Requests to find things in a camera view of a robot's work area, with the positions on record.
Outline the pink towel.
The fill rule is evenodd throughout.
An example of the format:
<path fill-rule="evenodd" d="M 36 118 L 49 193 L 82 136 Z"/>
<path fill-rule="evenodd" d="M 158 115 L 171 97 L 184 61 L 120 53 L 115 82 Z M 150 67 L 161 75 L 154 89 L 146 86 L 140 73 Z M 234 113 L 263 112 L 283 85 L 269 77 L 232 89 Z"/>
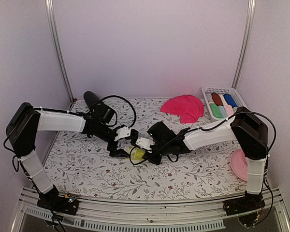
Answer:
<path fill-rule="evenodd" d="M 204 106 L 193 95 L 181 95 L 169 99 L 160 109 L 163 113 L 180 117 L 180 123 L 196 123 L 204 115 Z"/>

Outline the red item in basket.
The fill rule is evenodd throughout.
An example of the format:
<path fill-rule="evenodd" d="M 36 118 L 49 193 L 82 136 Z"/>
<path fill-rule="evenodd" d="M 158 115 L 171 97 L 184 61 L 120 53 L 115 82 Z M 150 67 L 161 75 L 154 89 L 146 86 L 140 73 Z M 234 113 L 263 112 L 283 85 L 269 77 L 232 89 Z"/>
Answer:
<path fill-rule="evenodd" d="M 212 95 L 212 98 L 213 98 L 215 105 L 217 105 L 217 106 L 223 105 L 221 97 L 217 93 L 213 92 L 213 93 L 211 93 L 211 95 Z"/>

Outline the front aluminium rail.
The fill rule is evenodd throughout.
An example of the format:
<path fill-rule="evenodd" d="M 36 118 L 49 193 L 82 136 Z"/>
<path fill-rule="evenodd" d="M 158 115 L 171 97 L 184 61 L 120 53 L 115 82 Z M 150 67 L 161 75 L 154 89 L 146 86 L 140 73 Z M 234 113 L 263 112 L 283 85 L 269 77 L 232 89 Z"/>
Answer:
<path fill-rule="evenodd" d="M 290 218 L 279 189 L 264 190 L 265 208 L 254 226 L 254 211 L 227 215 L 223 204 L 238 194 L 182 201 L 125 201 L 79 198 L 76 215 L 60 214 L 37 206 L 38 195 L 24 188 L 17 203 L 14 232 L 290 232 Z"/>

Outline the black cylindrical bottle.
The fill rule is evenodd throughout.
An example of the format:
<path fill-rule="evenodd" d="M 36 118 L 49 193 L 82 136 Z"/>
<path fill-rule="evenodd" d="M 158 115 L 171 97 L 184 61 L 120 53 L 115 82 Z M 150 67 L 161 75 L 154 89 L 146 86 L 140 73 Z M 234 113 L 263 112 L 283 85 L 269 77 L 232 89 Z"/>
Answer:
<path fill-rule="evenodd" d="M 101 99 L 91 91 L 86 91 L 83 95 L 85 103 L 92 113 L 101 115 L 105 109 Z"/>

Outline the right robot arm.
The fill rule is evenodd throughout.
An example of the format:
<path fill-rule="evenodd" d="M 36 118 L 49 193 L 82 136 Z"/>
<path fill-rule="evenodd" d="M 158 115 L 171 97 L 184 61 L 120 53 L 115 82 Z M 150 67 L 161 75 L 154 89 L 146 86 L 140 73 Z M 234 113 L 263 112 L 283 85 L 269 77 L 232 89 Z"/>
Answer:
<path fill-rule="evenodd" d="M 174 133 L 163 122 L 157 122 L 149 130 L 153 145 L 146 150 L 143 159 L 159 165 L 163 156 L 180 155 L 216 143 L 236 140 L 247 160 L 248 180 L 245 197 L 240 206 L 250 211 L 259 203 L 264 171 L 269 151 L 268 126 L 263 122 L 272 121 L 257 112 L 242 106 L 228 118 L 198 128 L 182 129 Z"/>

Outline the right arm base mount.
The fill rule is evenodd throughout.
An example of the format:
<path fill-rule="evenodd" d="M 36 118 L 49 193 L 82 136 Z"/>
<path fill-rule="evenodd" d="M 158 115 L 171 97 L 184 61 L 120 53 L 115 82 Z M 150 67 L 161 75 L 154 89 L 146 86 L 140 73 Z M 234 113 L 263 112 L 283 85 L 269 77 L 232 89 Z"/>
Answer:
<path fill-rule="evenodd" d="M 261 195 L 248 195 L 223 202 L 223 210 L 228 216 L 262 209 L 263 207 L 265 207 L 265 202 Z"/>

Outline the pink plate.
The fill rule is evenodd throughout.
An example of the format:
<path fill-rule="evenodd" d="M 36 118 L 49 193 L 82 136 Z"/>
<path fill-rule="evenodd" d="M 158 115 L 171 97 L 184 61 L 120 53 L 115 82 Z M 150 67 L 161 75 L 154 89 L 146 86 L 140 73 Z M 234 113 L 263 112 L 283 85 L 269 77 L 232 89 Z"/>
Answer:
<path fill-rule="evenodd" d="M 248 181 L 247 160 L 242 149 L 238 149 L 231 154 L 230 165 L 238 178 Z"/>

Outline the green item in basket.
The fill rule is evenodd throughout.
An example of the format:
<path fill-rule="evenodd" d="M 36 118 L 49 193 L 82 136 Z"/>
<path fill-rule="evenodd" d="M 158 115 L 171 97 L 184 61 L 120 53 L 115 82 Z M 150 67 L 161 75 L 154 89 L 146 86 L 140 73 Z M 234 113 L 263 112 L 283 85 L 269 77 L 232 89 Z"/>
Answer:
<path fill-rule="evenodd" d="M 220 110 L 219 110 L 217 105 L 215 105 L 214 103 L 210 103 L 209 106 L 210 106 L 211 112 L 212 112 L 214 117 L 223 118 L 223 115 L 220 112 Z"/>

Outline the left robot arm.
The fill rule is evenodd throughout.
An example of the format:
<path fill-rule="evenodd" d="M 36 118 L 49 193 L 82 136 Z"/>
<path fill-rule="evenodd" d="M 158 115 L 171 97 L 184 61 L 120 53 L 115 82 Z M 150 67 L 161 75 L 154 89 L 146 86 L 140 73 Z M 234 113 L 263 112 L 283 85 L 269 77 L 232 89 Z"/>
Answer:
<path fill-rule="evenodd" d="M 112 156 L 121 154 L 117 149 L 119 140 L 135 140 L 138 137 L 132 126 L 110 124 L 112 118 L 118 119 L 116 111 L 93 92 L 85 92 L 84 101 L 88 107 L 86 113 L 33 107 L 24 102 L 6 128 L 5 142 L 12 146 L 9 151 L 13 152 L 28 179 L 44 195 L 44 203 L 52 210 L 62 206 L 62 199 L 37 154 L 36 145 L 41 133 L 67 131 L 84 134 L 88 138 L 97 137 L 108 144 L 107 150 Z"/>

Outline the floral tablecloth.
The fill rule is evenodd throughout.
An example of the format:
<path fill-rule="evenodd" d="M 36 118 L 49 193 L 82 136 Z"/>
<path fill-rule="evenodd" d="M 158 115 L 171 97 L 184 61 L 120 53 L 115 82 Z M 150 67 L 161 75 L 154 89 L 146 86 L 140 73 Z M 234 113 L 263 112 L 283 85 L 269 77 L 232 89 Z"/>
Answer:
<path fill-rule="evenodd" d="M 135 201 L 192 200 L 243 193 L 245 181 L 230 166 L 236 141 L 199 148 L 160 165 L 112 158 L 97 137 L 60 132 L 44 164 L 62 193 Z"/>

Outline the green yellow patterned towel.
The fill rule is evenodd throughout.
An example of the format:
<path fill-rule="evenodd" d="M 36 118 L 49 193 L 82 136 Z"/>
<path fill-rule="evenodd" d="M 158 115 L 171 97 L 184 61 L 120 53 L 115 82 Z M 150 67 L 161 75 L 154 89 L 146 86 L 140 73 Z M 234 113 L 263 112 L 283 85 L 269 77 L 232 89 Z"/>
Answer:
<path fill-rule="evenodd" d="M 127 152 L 128 155 L 131 156 L 132 161 L 144 160 L 143 155 L 145 154 L 145 151 L 140 148 L 129 145 L 129 146 L 124 147 L 123 150 Z"/>

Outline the pink item in basket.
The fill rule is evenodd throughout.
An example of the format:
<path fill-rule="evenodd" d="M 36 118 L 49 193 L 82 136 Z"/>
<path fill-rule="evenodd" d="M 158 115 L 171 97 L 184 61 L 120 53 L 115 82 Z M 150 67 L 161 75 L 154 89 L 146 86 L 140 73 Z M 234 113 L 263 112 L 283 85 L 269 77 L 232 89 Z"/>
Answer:
<path fill-rule="evenodd" d="M 228 104 L 224 105 L 224 108 L 225 108 L 225 111 L 227 113 L 227 116 L 231 116 L 234 114 L 234 110 L 233 110 L 231 105 L 228 105 Z"/>

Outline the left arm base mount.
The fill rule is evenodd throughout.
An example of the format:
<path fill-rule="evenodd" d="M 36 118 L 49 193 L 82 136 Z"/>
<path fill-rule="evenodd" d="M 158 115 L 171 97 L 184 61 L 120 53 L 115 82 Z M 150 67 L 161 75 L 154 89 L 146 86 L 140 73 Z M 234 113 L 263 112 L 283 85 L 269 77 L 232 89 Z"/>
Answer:
<path fill-rule="evenodd" d="M 59 196 L 58 193 L 40 194 L 37 206 L 53 212 L 75 216 L 79 207 L 78 200 Z"/>

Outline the white plastic basket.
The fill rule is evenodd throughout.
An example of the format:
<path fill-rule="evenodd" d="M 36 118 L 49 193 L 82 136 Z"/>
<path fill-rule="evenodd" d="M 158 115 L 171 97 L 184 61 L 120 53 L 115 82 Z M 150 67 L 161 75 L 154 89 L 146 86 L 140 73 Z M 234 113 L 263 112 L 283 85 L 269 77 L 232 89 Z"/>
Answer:
<path fill-rule="evenodd" d="M 235 88 L 201 87 L 201 91 L 211 122 L 231 116 L 239 107 L 248 108 Z"/>

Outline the aluminium frame post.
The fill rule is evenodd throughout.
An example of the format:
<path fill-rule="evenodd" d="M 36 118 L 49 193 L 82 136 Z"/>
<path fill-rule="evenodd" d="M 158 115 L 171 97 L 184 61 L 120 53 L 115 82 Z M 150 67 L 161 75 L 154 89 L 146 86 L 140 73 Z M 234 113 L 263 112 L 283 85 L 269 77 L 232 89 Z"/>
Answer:
<path fill-rule="evenodd" d="M 58 29 L 56 25 L 56 18 L 55 18 L 55 11 L 54 11 L 54 5 L 52 0 L 45 0 L 45 6 L 46 6 L 46 13 L 48 17 L 48 23 L 50 27 L 50 32 L 54 44 L 54 49 L 59 65 L 59 70 L 62 76 L 63 80 L 63 85 L 64 88 L 67 92 L 67 96 L 70 102 L 74 102 L 74 96 L 73 96 L 73 91 L 71 88 L 71 84 L 67 75 L 64 59 L 63 59 L 63 54 L 60 46 L 60 41 L 59 41 L 59 36 L 58 36 Z"/>
<path fill-rule="evenodd" d="M 240 82 L 240 77 L 241 77 L 242 69 L 245 62 L 245 56 L 248 49 L 249 38 L 250 38 L 252 27 L 253 27 L 255 7 L 256 7 L 256 1 L 249 0 L 247 12 L 246 12 L 246 22 L 244 26 L 244 34 L 243 34 L 241 49 L 240 49 L 238 62 L 237 62 L 235 73 L 234 73 L 234 78 L 232 81 L 232 88 L 234 89 L 237 89 Z"/>

